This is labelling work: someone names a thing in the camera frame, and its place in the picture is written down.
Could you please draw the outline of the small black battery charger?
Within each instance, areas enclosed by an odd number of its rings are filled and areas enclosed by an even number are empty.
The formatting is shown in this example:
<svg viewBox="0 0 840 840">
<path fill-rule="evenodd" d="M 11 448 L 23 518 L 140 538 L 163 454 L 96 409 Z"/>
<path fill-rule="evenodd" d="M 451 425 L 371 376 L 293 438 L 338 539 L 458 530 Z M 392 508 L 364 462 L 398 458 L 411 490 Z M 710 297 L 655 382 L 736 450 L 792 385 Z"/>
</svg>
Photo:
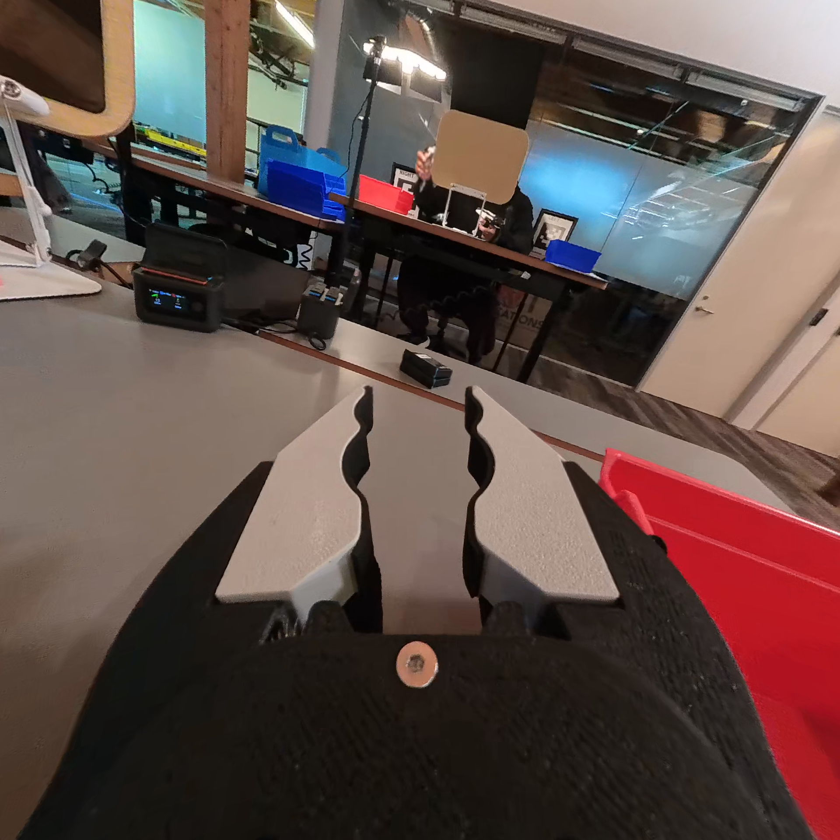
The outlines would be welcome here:
<svg viewBox="0 0 840 840">
<path fill-rule="evenodd" d="M 297 313 L 297 331 L 310 339 L 330 341 L 343 310 L 343 289 L 316 282 L 301 296 Z"/>
</svg>

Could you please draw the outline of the large red plastic bin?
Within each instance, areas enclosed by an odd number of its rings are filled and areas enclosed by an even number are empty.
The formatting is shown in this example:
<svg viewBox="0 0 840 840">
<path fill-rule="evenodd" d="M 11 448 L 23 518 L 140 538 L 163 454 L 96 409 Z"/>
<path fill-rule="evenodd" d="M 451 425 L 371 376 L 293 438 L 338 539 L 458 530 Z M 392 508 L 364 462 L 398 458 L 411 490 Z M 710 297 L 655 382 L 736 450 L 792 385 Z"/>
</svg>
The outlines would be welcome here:
<svg viewBox="0 0 840 840">
<path fill-rule="evenodd" d="M 726 638 L 806 821 L 838 839 L 838 532 L 613 448 L 599 484 L 665 542 Z"/>
</svg>

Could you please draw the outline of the black framed printed sign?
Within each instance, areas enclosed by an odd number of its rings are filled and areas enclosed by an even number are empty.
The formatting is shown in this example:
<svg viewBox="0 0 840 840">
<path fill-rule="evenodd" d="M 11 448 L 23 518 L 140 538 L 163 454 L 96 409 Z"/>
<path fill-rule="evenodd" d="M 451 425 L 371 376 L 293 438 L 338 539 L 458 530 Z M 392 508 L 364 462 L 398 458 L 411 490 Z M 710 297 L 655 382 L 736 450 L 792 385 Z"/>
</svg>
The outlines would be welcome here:
<svg viewBox="0 0 840 840">
<path fill-rule="evenodd" d="M 418 216 L 415 198 L 415 186 L 418 183 L 418 180 L 419 178 L 414 168 L 405 164 L 399 164 L 396 162 L 393 163 L 392 184 L 394 187 L 397 187 L 401 191 L 405 192 L 411 199 L 410 203 L 408 202 L 408 199 L 405 199 L 404 201 L 402 200 L 402 203 L 406 205 L 405 215 L 412 218 L 417 218 Z"/>
<path fill-rule="evenodd" d="M 541 209 L 533 226 L 530 256 L 544 259 L 550 242 L 569 241 L 578 221 L 578 217 L 566 213 Z"/>
</svg>

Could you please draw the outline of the small black box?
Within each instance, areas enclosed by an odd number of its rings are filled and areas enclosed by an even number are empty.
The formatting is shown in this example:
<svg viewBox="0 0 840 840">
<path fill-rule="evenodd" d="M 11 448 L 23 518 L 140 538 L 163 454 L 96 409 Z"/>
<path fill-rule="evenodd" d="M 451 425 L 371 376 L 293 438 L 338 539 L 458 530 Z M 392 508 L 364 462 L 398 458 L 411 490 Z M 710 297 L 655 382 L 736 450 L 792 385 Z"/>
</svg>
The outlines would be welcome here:
<svg viewBox="0 0 840 840">
<path fill-rule="evenodd" d="M 403 352 L 399 370 L 428 390 L 448 385 L 453 375 L 451 368 L 441 361 L 426 353 L 411 350 Z"/>
</svg>

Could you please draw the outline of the wood framed tablet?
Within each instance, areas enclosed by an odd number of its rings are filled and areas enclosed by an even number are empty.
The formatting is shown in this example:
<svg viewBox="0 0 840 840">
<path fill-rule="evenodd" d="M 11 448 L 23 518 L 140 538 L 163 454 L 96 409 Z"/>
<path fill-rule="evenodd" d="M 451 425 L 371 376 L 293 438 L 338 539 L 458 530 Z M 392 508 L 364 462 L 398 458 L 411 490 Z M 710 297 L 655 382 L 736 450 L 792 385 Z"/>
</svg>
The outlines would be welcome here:
<svg viewBox="0 0 840 840">
<path fill-rule="evenodd" d="M 121 133 L 135 105 L 132 1 L 2 1 L 2 113 L 56 133 Z"/>
</svg>

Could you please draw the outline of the stack of blue bins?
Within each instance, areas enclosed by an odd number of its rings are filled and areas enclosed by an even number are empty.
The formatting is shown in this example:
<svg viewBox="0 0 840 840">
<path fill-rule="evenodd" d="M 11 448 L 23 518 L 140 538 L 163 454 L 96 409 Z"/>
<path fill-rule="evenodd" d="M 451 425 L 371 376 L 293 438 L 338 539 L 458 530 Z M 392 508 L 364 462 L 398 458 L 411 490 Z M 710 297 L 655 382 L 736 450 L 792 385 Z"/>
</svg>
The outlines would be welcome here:
<svg viewBox="0 0 840 840">
<path fill-rule="evenodd" d="M 257 190 L 271 203 L 341 224 L 344 205 L 330 195 L 346 196 L 346 172 L 336 153 L 309 149 L 291 129 L 269 125 L 260 131 Z"/>
</svg>

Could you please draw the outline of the long wooden office desk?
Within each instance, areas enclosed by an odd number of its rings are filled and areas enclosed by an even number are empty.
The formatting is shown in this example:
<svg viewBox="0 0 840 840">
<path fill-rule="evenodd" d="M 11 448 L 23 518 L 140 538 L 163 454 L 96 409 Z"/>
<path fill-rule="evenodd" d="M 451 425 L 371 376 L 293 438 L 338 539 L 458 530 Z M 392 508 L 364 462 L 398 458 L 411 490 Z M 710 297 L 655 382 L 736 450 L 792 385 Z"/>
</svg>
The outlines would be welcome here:
<svg viewBox="0 0 840 840">
<path fill-rule="evenodd" d="M 369 278 L 376 255 L 401 260 L 420 256 L 450 266 L 499 286 L 550 302 L 542 326 L 527 351 L 517 381 L 528 383 L 561 311 L 571 284 L 603 290 L 606 283 L 597 276 L 556 266 L 519 252 L 473 238 L 375 205 L 331 193 L 329 198 L 345 207 L 345 221 L 358 223 L 363 250 L 360 287 L 347 318 L 361 323 L 369 290 Z"/>
<path fill-rule="evenodd" d="M 195 268 L 198 238 L 226 249 L 227 306 L 293 315 L 311 284 L 350 288 L 354 270 L 341 267 L 341 224 L 270 202 L 238 184 L 162 153 L 141 150 L 125 137 L 86 141 L 117 166 L 122 215 L 130 242 L 148 247 L 158 228 L 171 230 L 170 260 L 185 250 Z"/>
</svg>

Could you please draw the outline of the wooden post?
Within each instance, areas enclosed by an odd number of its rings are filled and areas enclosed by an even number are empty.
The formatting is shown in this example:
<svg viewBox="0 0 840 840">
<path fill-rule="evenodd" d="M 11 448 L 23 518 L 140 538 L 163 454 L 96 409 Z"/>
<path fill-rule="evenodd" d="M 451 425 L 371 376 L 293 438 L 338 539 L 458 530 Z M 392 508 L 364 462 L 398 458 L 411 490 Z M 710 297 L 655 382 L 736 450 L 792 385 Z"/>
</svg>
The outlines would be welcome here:
<svg viewBox="0 0 840 840">
<path fill-rule="evenodd" d="M 206 169 L 245 181 L 249 1 L 205 1 Z"/>
</svg>

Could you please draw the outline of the black power station with display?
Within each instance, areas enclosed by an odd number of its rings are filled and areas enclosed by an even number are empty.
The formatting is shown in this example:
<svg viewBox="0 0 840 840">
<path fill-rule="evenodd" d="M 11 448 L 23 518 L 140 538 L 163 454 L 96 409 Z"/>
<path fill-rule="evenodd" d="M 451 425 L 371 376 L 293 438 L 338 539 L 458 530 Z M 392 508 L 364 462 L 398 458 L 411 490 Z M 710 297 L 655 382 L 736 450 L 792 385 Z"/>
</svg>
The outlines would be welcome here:
<svg viewBox="0 0 840 840">
<path fill-rule="evenodd" d="M 228 246 L 220 238 L 161 222 L 145 229 L 132 270 L 136 315 L 147 323 L 213 333 L 223 323 Z"/>
</svg>

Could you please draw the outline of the studio light on tripod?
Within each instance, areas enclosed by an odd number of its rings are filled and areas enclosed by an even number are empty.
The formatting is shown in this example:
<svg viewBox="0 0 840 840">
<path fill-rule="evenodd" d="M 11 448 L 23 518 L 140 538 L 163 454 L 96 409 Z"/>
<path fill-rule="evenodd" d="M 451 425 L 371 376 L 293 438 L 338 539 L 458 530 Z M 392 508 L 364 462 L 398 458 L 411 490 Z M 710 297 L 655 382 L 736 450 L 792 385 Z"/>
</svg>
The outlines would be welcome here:
<svg viewBox="0 0 840 840">
<path fill-rule="evenodd" d="M 369 88 L 360 109 L 361 130 L 347 195 L 348 209 L 354 207 L 361 196 L 362 166 L 376 92 L 390 86 L 397 89 L 401 96 L 414 95 L 422 100 L 441 103 L 448 79 L 444 68 L 420 48 L 409 46 L 404 39 L 390 43 L 384 35 L 374 35 L 364 43 L 363 52 L 363 79 L 369 83 Z"/>
</svg>

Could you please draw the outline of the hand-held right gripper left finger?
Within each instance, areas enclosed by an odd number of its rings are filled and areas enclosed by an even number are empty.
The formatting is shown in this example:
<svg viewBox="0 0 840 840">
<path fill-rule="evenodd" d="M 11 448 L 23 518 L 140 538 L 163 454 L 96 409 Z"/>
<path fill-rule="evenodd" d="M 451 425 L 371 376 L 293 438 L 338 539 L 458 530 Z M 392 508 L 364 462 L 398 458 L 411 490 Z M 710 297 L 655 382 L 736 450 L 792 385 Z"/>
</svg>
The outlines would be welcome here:
<svg viewBox="0 0 840 840">
<path fill-rule="evenodd" d="M 225 604 L 289 605 L 305 623 L 335 602 L 357 632 L 383 629 L 382 573 L 360 483 L 374 394 L 351 393 L 275 458 L 215 591 Z"/>
</svg>

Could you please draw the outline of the white door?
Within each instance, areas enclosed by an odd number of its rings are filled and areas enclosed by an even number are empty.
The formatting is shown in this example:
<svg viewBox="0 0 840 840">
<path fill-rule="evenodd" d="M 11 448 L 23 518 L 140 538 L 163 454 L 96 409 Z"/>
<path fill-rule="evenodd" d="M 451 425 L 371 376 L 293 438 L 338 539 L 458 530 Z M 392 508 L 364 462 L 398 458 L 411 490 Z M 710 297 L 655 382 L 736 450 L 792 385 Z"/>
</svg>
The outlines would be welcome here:
<svg viewBox="0 0 840 840">
<path fill-rule="evenodd" d="M 782 342 L 726 419 L 742 429 L 838 455 L 838 280 Z"/>
<path fill-rule="evenodd" d="M 723 417 L 838 272 L 839 118 L 775 170 L 637 389 Z"/>
</svg>

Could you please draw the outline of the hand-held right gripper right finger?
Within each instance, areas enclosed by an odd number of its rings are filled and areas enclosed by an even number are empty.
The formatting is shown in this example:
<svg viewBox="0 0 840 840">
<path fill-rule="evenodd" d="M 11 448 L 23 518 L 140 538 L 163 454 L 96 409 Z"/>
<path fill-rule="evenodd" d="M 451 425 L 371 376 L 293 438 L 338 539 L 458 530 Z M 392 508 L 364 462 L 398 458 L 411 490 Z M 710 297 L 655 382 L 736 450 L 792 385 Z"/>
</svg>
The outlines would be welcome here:
<svg viewBox="0 0 840 840">
<path fill-rule="evenodd" d="M 572 476 L 592 480 L 472 385 L 465 390 L 468 472 L 464 579 L 482 625 L 502 603 L 528 631 L 555 604 L 614 607 L 620 592 Z"/>
</svg>

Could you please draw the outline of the small red plastic bin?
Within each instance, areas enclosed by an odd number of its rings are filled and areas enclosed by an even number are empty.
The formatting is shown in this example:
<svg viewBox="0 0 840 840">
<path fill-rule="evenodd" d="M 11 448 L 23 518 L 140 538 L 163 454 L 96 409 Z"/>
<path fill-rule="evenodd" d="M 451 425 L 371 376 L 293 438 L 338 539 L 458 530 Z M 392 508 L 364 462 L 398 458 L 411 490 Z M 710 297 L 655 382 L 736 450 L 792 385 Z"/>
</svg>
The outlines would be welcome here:
<svg viewBox="0 0 840 840">
<path fill-rule="evenodd" d="M 360 175 L 358 201 L 395 214 L 408 215 L 413 210 L 414 194 L 410 189 Z"/>
</svg>

